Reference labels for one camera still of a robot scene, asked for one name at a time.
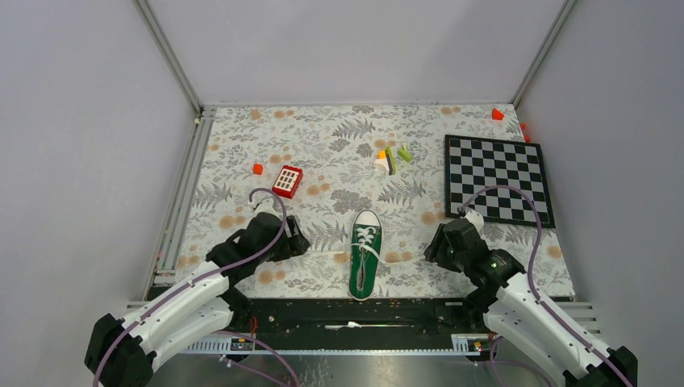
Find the green white sneaker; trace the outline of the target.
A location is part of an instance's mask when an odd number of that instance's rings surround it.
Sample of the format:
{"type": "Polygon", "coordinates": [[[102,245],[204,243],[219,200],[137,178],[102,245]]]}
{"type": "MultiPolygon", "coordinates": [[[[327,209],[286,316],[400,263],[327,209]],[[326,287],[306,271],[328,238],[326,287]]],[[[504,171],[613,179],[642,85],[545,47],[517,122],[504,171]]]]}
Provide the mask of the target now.
{"type": "Polygon", "coordinates": [[[348,291],[357,301],[368,299],[375,286],[384,232],[372,210],[362,210],[352,224],[348,291]]]}

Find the white shoelace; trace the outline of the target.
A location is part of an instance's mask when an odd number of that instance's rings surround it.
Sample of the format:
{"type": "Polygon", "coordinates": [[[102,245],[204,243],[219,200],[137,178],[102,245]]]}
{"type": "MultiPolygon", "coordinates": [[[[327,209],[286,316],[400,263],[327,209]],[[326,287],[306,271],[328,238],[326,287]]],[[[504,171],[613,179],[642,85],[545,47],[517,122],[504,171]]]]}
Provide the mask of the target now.
{"type": "Polygon", "coordinates": [[[312,237],[312,252],[328,254],[337,264],[364,259],[367,265],[399,266],[419,259],[419,245],[413,239],[396,239],[386,227],[355,223],[347,231],[340,229],[335,239],[323,232],[308,231],[312,237]]]}

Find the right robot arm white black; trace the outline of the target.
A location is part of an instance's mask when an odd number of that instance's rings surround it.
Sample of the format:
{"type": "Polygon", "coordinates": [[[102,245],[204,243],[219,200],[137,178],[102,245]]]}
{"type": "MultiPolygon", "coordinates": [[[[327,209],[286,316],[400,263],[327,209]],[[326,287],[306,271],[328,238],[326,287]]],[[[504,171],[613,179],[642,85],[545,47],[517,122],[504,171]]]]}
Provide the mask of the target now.
{"type": "Polygon", "coordinates": [[[475,332],[501,335],[559,386],[635,386],[638,361],[625,346],[614,349],[582,327],[529,280],[509,252],[481,238],[482,216],[470,211],[438,226],[425,258],[464,274],[475,290],[462,319],[475,332]]]}

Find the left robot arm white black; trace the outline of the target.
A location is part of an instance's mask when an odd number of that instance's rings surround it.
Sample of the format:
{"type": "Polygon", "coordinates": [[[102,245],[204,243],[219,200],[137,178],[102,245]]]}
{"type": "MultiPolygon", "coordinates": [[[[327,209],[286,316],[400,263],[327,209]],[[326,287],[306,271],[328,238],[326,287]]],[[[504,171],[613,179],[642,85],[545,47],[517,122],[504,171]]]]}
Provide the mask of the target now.
{"type": "Polygon", "coordinates": [[[296,218],[259,213],[244,229],[215,245],[186,279],[121,318],[95,324],[85,366],[95,386],[145,386],[166,361],[225,328],[253,330],[252,301],[236,286],[259,264],[301,256],[311,243],[296,218]]]}

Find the red white brick block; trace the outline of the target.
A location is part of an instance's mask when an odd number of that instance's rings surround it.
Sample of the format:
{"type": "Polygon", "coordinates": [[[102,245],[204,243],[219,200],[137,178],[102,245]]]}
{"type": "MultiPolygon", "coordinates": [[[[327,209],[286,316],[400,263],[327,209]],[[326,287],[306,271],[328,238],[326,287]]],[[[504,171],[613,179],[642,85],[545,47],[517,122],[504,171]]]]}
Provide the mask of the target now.
{"type": "Polygon", "coordinates": [[[283,165],[273,183],[272,191],[280,197],[292,199],[302,178],[303,171],[301,169],[283,165]]]}

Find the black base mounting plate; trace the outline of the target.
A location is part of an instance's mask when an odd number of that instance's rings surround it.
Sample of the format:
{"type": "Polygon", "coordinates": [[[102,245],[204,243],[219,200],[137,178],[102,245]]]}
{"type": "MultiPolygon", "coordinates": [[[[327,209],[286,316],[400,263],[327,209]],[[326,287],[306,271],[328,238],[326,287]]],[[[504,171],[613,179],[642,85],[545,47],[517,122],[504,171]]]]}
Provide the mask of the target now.
{"type": "Polygon", "coordinates": [[[225,329],[278,351],[447,350],[455,338],[494,338],[460,298],[258,298],[225,329]]]}

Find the black white checkerboard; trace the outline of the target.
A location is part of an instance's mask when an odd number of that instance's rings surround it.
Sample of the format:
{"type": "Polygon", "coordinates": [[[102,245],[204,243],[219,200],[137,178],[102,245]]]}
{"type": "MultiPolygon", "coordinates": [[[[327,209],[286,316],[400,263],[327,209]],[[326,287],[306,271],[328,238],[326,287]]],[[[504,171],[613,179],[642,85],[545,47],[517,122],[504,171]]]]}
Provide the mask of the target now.
{"type": "Polygon", "coordinates": [[[469,207],[486,221],[518,226],[556,226],[544,158],[539,144],[461,135],[444,137],[445,215],[457,210],[475,193],[469,207]]]}

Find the lime green block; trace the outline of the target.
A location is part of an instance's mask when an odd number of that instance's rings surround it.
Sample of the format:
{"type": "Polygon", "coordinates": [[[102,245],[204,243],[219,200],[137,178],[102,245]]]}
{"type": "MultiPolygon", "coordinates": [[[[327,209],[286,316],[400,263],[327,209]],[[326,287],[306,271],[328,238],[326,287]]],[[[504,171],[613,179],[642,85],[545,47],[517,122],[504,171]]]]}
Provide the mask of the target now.
{"type": "Polygon", "coordinates": [[[402,145],[402,146],[398,149],[398,156],[399,156],[402,160],[406,161],[407,163],[411,163],[412,160],[413,160],[413,156],[412,156],[411,153],[408,151],[407,147],[404,146],[404,145],[402,145]]]}

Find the red block far corner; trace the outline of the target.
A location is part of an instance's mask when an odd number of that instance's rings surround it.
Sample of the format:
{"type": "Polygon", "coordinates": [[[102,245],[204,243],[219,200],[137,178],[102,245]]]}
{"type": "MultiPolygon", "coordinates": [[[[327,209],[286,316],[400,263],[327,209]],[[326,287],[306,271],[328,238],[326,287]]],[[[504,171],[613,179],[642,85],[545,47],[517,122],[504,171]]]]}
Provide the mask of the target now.
{"type": "Polygon", "coordinates": [[[491,118],[493,120],[501,121],[505,118],[505,114],[497,108],[493,108],[491,111],[491,118]]]}

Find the red block at wall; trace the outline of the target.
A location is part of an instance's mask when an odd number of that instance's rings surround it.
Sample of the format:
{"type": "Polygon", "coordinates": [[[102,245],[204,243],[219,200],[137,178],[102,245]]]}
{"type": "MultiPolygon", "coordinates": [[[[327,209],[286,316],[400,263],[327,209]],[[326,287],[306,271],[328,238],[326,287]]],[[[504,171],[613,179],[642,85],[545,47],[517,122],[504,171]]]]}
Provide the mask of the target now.
{"type": "Polygon", "coordinates": [[[522,133],[523,133],[524,142],[525,142],[525,143],[530,143],[530,142],[531,142],[531,138],[529,137],[529,135],[528,135],[528,133],[527,133],[526,124],[525,124],[525,123],[521,123],[521,124],[520,124],[520,129],[521,129],[521,131],[522,131],[522,133]]]}

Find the aluminium frame rail front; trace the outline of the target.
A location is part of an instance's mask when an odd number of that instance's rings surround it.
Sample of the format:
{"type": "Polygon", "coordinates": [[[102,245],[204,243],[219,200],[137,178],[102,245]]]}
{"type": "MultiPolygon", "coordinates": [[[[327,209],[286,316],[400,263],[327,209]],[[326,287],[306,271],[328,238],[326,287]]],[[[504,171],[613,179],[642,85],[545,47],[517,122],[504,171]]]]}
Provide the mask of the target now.
{"type": "MultiPolygon", "coordinates": [[[[562,308],[564,311],[566,311],[571,318],[573,318],[575,321],[577,321],[582,327],[585,327],[590,330],[592,334],[595,335],[595,329],[590,326],[587,322],[587,313],[588,310],[585,308],[582,304],[580,303],[573,303],[567,299],[561,299],[561,300],[556,300],[554,301],[560,308],[562,308]]],[[[248,352],[249,351],[249,345],[248,345],[248,340],[251,337],[249,335],[244,335],[240,333],[236,333],[233,331],[226,331],[226,329],[223,329],[221,331],[215,331],[213,333],[210,333],[209,335],[204,336],[200,340],[198,340],[195,343],[192,343],[190,346],[188,346],[184,350],[197,350],[197,351],[220,351],[224,350],[227,351],[231,354],[238,354],[242,352],[248,352]]],[[[268,344],[260,341],[259,339],[256,339],[256,346],[258,348],[267,348],[270,347],[268,344]]],[[[466,354],[466,355],[476,355],[481,352],[485,352],[488,347],[489,347],[490,342],[487,341],[485,343],[479,343],[478,341],[470,338],[470,337],[461,337],[461,338],[455,338],[453,340],[453,348],[447,349],[447,350],[399,350],[399,351],[390,351],[390,350],[360,350],[360,351],[351,351],[351,350],[334,350],[334,351],[313,351],[313,350],[285,350],[285,351],[276,351],[285,353],[285,354],[337,354],[337,355],[345,355],[345,354],[360,354],[360,353],[371,353],[371,354],[379,354],[379,353],[389,353],[389,354],[399,354],[399,353],[408,353],[408,354],[417,354],[417,353],[422,353],[422,352],[449,352],[449,353],[459,353],[459,354],[466,354]]]]}

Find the left aluminium corner post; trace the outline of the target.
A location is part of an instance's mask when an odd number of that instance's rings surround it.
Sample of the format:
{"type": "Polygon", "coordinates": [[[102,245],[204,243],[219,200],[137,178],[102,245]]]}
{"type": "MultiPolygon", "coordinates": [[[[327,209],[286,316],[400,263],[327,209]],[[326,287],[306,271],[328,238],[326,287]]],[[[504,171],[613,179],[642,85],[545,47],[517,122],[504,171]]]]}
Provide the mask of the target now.
{"type": "Polygon", "coordinates": [[[150,1],[134,0],[133,4],[139,11],[144,24],[147,26],[148,32],[160,51],[165,63],[169,68],[169,71],[171,72],[175,81],[178,83],[181,93],[190,105],[191,110],[194,112],[196,117],[200,117],[203,112],[203,104],[194,90],[194,87],[191,85],[190,79],[188,78],[186,71],[183,69],[182,64],[167,35],[165,34],[150,1]]]}

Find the aluminium corner post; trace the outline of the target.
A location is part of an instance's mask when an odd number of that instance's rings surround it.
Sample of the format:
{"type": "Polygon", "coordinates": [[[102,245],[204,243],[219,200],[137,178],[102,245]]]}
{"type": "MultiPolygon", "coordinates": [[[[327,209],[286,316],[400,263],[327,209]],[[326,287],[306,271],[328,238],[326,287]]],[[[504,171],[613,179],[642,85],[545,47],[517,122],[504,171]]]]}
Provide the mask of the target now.
{"type": "Polygon", "coordinates": [[[573,13],[578,0],[565,0],[560,10],[558,11],[555,19],[553,20],[551,27],[549,28],[546,36],[544,37],[539,49],[537,50],[534,58],[524,74],[523,80],[521,81],[518,89],[515,91],[513,98],[511,99],[511,104],[515,109],[518,109],[523,103],[529,88],[535,80],[536,74],[539,72],[541,66],[544,64],[546,58],[551,52],[555,42],[563,31],[564,26],[569,20],[571,14],[573,13]]]}
{"type": "Polygon", "coordinates": [[[167,35],[165,34],[150,1],[134,0],[133,4],[139,11],[144,24],[147,26],[148,32],[160,51],[165,63],[169,68],[169,71],[171,72],[175,81],[178,83],[181,93],[190,105],[191,110],[194,112],[196,117],[200,117],[203,112],[203,104],[194,90],[194,87],[191,85],[190,79],[188,78],[186,71],[183,69],[182,64],[167,35]]]}

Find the right aluminium corner post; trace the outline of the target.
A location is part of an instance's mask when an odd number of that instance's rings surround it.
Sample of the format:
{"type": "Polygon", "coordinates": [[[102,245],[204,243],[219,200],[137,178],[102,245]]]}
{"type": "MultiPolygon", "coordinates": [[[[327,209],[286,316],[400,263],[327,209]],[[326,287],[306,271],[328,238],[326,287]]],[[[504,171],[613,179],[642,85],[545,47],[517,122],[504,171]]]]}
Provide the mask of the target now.
{"type": "Polygon", "coordinates": [[[529,88],[535,80],[536,74],[539,72],[541,66],[544,64],[546,58],[551,52],[555,42],[563,31],[564,26],[569,20],[571,14],[573,13],[578,0],[565,0],[560,10],[558,11],[555,19],[553,20],[551,27],[549,28],[546,36],[544,37],[539,49],[537,50],[534,58],[524,74],[523,80],[521,81],[518,89],[515,91],[513,98],[511,99],[511,104],[515,109],[518,109],[523,103],[529,88]]]}

